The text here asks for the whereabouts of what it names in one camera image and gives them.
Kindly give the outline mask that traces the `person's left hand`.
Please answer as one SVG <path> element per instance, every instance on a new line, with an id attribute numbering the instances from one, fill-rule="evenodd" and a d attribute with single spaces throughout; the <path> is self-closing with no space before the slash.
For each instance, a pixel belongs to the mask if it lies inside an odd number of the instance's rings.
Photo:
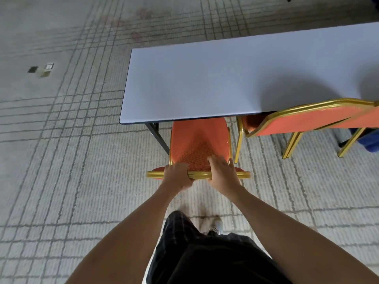
<path id="1" fill-rule="evenodd" d="M 185 179 L 190 178 L 188 176 L 188 168 L 189 165 L 187 163 L 167 165 L 164 168 L 164 177 L 160 187 L 163 187 L 174 195 L 188 189 L 184 188 Z"/>

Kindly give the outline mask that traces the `person's right hand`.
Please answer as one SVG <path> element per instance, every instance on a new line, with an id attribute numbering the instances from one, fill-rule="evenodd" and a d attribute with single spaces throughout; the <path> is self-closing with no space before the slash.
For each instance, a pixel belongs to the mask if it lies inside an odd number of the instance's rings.
<path id="1" fill-rule="evenodd" d="M 227 198 L 232 197 L 235 191 L 242 187 L 234 163 L 228 163 L 224 157 L 210 156 L 207 159 L 211 174 L 216 175 L 216 185 L 211 186 Z"/>

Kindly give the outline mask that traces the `orange chair with gold frame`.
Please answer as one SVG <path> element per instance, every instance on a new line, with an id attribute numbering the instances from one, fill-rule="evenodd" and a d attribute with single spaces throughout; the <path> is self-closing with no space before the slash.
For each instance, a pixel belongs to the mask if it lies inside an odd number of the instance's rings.
<path id="1" fill-rule="evenodd" d="M 308 131 L 332 127 L 375 108 L 378 102 L 355 98 L 339 98 L 320 103 L 295 106 L 275 112 L 236 116 L 238 141 L 235 160 L 237 163 L 243 136 L 264 136 L 291 133 L 287 148 L 282 155 L 289 158 L 302 135 Z"/>
<path id="2" fill-rule="evenodd" d="M 379 128 L 379 101 L 375 102 L 373 106 L 365 111 L 357 113 L 350 118 L 325 125 L 320 129 L 324 128 Z"/>
<path id="3" fill-rule="evenodd" d="M 169 164 L 187 163 L 188 176 L 206 180 L 211 176 L 208 157 L 233 157 L 230 128 L 224 117 L 174 121 L 170 135 Z"/>

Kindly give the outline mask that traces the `person's right forearm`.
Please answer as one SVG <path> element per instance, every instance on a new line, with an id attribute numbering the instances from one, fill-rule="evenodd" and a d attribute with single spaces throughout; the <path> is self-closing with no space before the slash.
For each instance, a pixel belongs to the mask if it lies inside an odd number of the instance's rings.
<path id="1" fill-rule="evenodd" d="M 243 186 L 229 189 L 227 197 L 293 284 L 379 284 L 379 276 L 344 249 Z"/>

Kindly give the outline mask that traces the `person's left forearm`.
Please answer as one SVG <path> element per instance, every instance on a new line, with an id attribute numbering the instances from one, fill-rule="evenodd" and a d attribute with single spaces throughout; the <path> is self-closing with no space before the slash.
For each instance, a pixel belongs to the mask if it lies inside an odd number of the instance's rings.
<path id="1" fill-rule="evenodd" d="M 141 284 L 175 196 L 159 186 L 92 248 L 65 284 Z"/>

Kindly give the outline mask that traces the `white shoe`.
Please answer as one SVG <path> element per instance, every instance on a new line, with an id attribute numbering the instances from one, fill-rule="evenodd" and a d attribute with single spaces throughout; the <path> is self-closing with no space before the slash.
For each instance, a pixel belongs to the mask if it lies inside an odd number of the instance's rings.
<path id="1" fill-rule="evenodd" d="M 219 216 L 215 217 L 210 225 L 210 228 L 206 235 L 208 236 L 217 236 L 223 233 L 223 222 Z"/>

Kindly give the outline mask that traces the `dark plaid shorts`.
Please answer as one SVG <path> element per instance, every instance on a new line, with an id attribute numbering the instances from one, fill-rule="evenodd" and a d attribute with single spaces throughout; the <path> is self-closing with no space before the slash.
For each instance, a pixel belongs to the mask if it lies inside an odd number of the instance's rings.
<path id="1" fill-rule="evenodd" d="M 168 278 L 171 276 L 179 259 L 191 244 L 239 245 L 255 247 L 262 251 L 248 236 L 234 233 L 217 236 L 203 234 L 185 214 L 175 210 L 170 213 L 165 221 L 161 239 L 158 242 L 147 273 L 146 284 L 167 284 Z"/>

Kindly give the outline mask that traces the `black folding table leg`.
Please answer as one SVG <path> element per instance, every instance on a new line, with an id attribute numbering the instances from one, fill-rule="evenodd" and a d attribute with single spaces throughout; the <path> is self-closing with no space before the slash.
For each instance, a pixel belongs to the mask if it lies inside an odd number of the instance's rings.
<path id="1" fill-rule="evenodd" d="M 153 137 L 157 140 L 159 145 L 164 149 L 164 151 L 169 154 L 170 149 L 167 143 L 162 138 L 161 134 L 159 133 L 159 123 L 145 123 L 146 127 L 149 129 L 150 133 L 153 135 Z"/>

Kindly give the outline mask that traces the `black shirt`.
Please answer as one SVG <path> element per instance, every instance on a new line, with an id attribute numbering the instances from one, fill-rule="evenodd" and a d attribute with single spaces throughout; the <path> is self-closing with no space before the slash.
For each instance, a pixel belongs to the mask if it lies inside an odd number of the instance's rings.
<path id="1" fill-rule="evenodd" d="M 167 284 L 292 284 L 265 253 L 239 245 L 191 244 Z"/>

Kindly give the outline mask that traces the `blue object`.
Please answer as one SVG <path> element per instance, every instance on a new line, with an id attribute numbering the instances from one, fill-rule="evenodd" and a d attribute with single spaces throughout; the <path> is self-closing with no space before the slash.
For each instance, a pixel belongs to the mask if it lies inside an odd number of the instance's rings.
<path id="1" fill-rule="evenodd" d="M 368 152 L 379 152 L 379 128 L 349 128 L 351 138 L 339 143 L 338 157 L 343 157 L 353 144 L 361 144 Z"/>

